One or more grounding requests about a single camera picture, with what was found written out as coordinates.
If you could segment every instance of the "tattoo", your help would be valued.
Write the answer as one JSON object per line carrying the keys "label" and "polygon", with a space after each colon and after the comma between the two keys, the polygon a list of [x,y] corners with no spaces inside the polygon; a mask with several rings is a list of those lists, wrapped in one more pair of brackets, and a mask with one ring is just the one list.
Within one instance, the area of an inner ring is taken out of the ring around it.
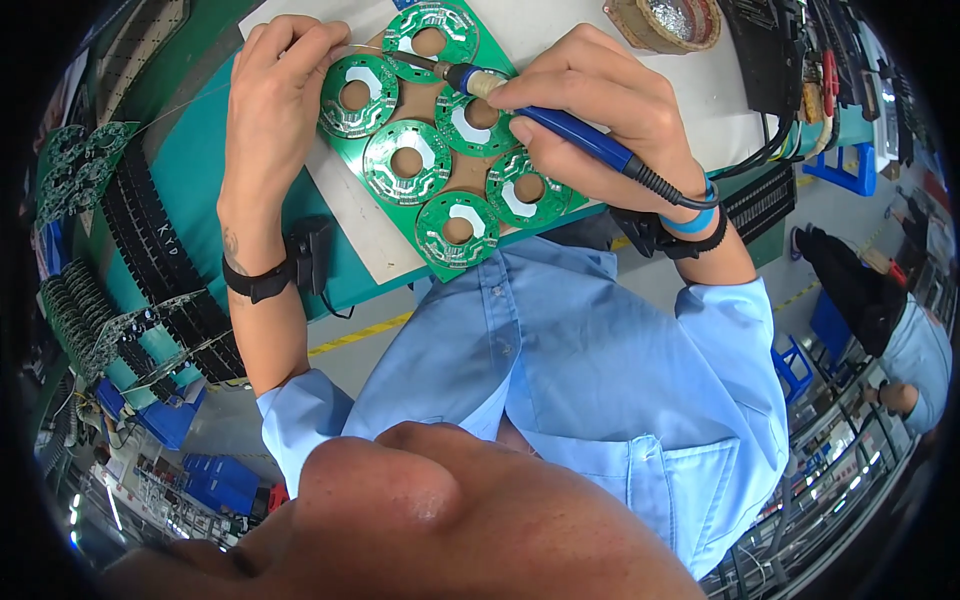
{"label": "tattoo", "polygon": [[242,276],[248,276],[247,270],[237,262],[237,252],[240,250],[240,242],[237,240],[237,234],[230,231],[230,228],[224,228],[224,257],[230,268]]}

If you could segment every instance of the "red clamp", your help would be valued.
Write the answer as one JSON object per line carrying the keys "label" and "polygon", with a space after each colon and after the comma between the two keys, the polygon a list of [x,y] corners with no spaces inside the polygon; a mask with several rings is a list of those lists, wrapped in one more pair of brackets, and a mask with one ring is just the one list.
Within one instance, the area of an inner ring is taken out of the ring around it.
{"label": "red clamp", "polygon": [[824,51],[824,114],[833,116],[836,96],[840,93],[840,80],[837,78],[837,63],[832,50]]}

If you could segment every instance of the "light blue shirt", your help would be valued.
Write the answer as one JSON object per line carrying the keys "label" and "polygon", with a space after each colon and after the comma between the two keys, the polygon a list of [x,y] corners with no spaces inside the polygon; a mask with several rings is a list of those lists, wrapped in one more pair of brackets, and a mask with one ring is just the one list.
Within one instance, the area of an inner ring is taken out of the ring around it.
{"label": "light blue shirt", "polygon": [[920,393],[903,421],[914,435],[933,429],[943,416],[952,365],[947,330],[934,323],[914,295],[907,293],[903,316],[880,357],[880,366],[891,383],[912,385]]}
{"label": "light blue shirt", "polygon": [[674,318],[615,276],[612,253],[530,238],[434,285],[355,403],[319,371],[263,395],[290,496],[332,436],[415,420],[494,440],[506,411],[544,460],[619,498],[702,578],[786,465],[770,301],[761,279],[692,285]]}

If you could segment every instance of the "white work mat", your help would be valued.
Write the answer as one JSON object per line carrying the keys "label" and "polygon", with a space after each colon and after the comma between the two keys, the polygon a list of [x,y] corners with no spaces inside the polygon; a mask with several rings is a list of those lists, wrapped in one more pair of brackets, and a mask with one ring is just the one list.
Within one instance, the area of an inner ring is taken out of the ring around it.
{"label": "white work mat", "polygon": [[[470,7],[522,71],[566,32],[592,23],[614,39],[623,36],[603,12],[600,0],[473,0]],[[278,14],[308,14],[322,21],[346,21],[353,40],[364,43],[396,16],[390,0],[267,0],[240,22],[244,39],[258,23]],[[740,66],[727,23],[716,47],[685,56],[633,53],[670,80],[677,92],[686,137],[694,157],[712,171],[746,158],[763,146],[757,114],[747,108]],[[777,119],[768,117],[771,130]],[[347,164],[317,134],[307,171],[377,284],[410,273],[425,263],[383,212]]]}

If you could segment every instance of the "gray floor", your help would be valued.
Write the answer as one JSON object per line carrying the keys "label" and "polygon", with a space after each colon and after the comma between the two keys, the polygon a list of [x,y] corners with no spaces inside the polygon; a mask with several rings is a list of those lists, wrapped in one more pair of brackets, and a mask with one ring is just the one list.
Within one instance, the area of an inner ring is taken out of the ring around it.
{"label": "gray floor", "polygon": [[[904,172],[899,184],[909,190],[918,180],[914,173]],[[883,177],[877,178],[876,193],[871,198],[814,180],[799,189],[797,208],[787,217],[787,230],[812,221],[859,247],[879,229],[873,245],[892,255],[900,246],[903,233],[896,221],[884,220],[883,212],[896,197],[895,184]],[[633,247],[620,249],[617,254],[620,283],[661,310],[672,312],[674,298],[683,287],[672,262],[644,259]],[[807,263],[790,261],[786,242],[784,257],[765,265],[759,274],[775,307],[815,279]],[[779,336],[793,334],[802,341],[811,335],[808,323],[819,291],[819,287],[814,288],[775,314]],[[307,330],[309,347],[381,323],[413,308],[413,293],[406,288],[396,290],[357,306],[350,321],[324,319],[311,324]],[[325,372],[345,392],[356,396],[397,331],[392,329],[325,352],[311,359],[310,363]],[[211,394],[204,400],[182,451],[233,454],[266,481],[281,481],[280,471],[260,439],[260,421],[252,392]]]}

